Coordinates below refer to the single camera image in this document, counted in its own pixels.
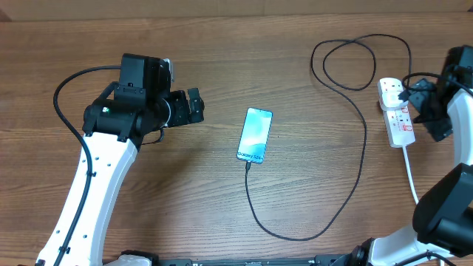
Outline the Samsung Galaxy smartphone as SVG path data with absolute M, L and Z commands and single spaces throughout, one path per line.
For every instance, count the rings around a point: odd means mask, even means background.
M 248 108 L 236 153 L 237 159 L 263 163 L 272 119 L 271 111 Z

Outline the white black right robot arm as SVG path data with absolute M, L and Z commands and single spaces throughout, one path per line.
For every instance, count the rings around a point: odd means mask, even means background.
M 472 47 L 448 51 L 436 83 L 420 80 L 409 86 L 405 80 L 378 82 L 381 108 L 392 112 L 388 126 L 405 129 L 401 108 L 412 104 L 436 141 L 454 136 L 455 167 L 418 201 L 412 223 L 389 236 L 368 239 L 334 265 L 419 265 L 430 259 L 446 264 L 451 257 L 472 254 Z

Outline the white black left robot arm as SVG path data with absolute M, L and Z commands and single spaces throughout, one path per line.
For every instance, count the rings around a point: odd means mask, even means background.
M 37 265 L 102 265 L 103 246 L 120 187 L 144 137 L 165 128 L 200 123 L 204 102 L 196 88 L 171 90 L 174 67 L 168 58 L 123 54 L 118 81 L 111 82 L 84 110 L 78 131 L 58 105 L 60 91 L 84 74 L 62 81 L 54 109 L 81 144 L 72 186 Z

